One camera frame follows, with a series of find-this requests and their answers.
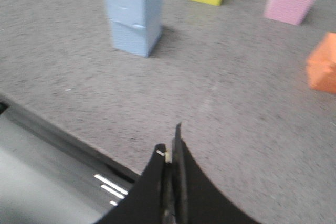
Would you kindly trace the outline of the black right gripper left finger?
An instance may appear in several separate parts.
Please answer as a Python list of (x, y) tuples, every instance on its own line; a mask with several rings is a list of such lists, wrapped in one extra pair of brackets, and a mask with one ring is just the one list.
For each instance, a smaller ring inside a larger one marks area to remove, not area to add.
[(165, 153), (165, 144), (155, 145), (145, 170), (129, 194), (97, 223), (173, 223), (172, 170)]

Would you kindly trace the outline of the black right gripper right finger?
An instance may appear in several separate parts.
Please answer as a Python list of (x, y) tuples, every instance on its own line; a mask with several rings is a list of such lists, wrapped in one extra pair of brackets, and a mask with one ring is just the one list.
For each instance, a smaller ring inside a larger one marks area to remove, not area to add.
[(172, 141), (175, 216), (178, 223), (257, 223), (223, 195), (201, 170), (176, 125)]

